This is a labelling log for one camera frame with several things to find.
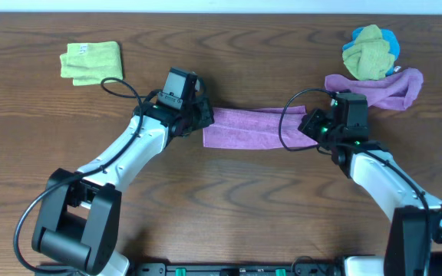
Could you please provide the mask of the purple microfiber cloth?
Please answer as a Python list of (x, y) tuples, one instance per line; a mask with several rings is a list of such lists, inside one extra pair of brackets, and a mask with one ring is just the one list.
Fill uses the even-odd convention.
[(214, 124), (203, 130), (203, 145), (227, 150), (271, 150), (314, 146), (298, 131), (306, 115), (304, 106), (236, 110), (215, 107)]

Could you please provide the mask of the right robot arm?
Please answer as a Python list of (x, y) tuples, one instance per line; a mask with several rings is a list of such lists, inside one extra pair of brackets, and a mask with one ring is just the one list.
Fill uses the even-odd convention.
[(391, 222), (384, 256), (346, 257), (343, 274), (442, 275), (442, 200), (406, 174), (382, 143), (368, 138), (366, 115), (316, 109), (302, 118), (299, 131), (330, 151)]

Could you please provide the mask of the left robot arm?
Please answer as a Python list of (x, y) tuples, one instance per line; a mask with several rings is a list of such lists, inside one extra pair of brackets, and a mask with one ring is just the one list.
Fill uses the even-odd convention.
[(37, 268), (37, 274), (125, 275), (130, 262), (115, 249), (123, 193), (174, 137), (213, 122), (206, 95), (179, 109), (145, 101), (98, 157), (75, 172), (54, 171), (40, 197), (31, 246), (59, 264)]

